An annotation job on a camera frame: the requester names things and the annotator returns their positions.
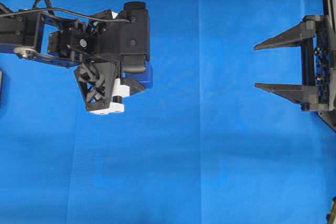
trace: black cable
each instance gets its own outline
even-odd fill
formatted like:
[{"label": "black cable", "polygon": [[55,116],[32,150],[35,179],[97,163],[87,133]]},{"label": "black cable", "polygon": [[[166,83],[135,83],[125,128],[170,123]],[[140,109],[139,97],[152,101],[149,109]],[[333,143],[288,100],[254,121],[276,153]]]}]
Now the black cable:
[{"label": "black cable", "polygon": [[[38,3],[40,3],[42,0],[35,0],[32,9],[37,8]],[[52,8],[52,4],[50,0],[44,0],[44,3],[46,4],[47,8]],[[49,14],[55,15],[53,11],[48,11]]]},{"label": "black cable", "polygon": [[44,11],[49,11],[49,10],[55,10],[57,12],[67,13],[67,14],[70,14],[70,15],[78,16],[78,17],[81,17],[81,18],[86,18],[86,19],[89,19],[89,20],[99,21],[99,22],[127,22],[127,23],[130,23],[130,21],[128,19],[122,19],[122,18],[120,18],[120,19],[94,18],[94,17],[91,17],[91,16],[83,15],[83,14],[80,14],[80,13],[75,13],[75,12],[72,12],[70,10],[65,10],[65,9],[58,8],[58,7],[21,10],[20,12],[0,14],[0,17],[7,17],[7,16],[12,16],[12,15],[27,14],[27,13],[38,13],[38,12],[44,12]]}]

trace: blue backdrop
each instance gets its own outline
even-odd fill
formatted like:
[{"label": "blue backdrop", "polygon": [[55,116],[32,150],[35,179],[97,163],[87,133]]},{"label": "blue backdrop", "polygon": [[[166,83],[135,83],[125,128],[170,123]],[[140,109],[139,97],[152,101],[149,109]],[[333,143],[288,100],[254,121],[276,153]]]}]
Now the blue backdrop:
[{"label": "blue backdrop", "polygon": [[299,84],[300,49],[252,50],[322,0],[51,1],[84,14],[146,2],[154,88],[95,116],[71,70],[1,54],[0,223],[323,223],[336,135],[254,88]]}]

